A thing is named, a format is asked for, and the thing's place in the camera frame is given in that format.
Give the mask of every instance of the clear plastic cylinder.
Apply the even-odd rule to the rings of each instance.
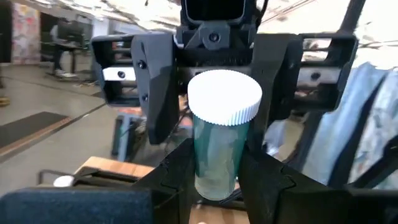
[[[222,126],[194,115],[195,188],[209,200],[223,200],[234,190],[249,123]]]
[[[203,72],[188,84],[195,188],[204,198],[223,200],[233,192],[249,122],[261,97],[255,80],[231,70]]]

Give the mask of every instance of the wooden surface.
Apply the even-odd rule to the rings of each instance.
[[[141,166],[127,162],[113,161],[100,157],[91,157],[83,165],[94,167],[119,174],[143,177],[147,175],[153,167]],[[248,224],[246,212],[228,210],[209,206],[193,207],[191,210],[190,224]]]

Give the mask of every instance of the black mat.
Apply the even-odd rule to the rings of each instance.
[[[98,98],[103,98],[103,97],[102,97],[102,92],[101,92],[101,91],[99,91],[99,92],[97,92],[97,93],[94,93],[94,94],[92,94],[91,96],[95,96],[95,97],[98,97]]]
[[[43,130],[65,118],[67,118],[67,116],[40,112],[0,126],[0,152],[2,148]]]

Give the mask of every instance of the ridged cap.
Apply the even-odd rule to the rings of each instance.
[[[232,70],[210,70],[188,84],[188,105],[198,118],[213,124],[235,126],[252,120],[262,90],[251,77]]]

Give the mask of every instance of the blue fabric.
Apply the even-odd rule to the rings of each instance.
[[[387,142],[398,135],[398,72],[390,71],[374,101],[359,143],[350,182],[355,181],[382,156]],[[378,189],[398,189],[396,171]]]
[[[340,105],[323,116],[303,167],[303,174],[327,184],[335,162],[348,142],[361,108],[386,70],[364,63],[351,71]]]

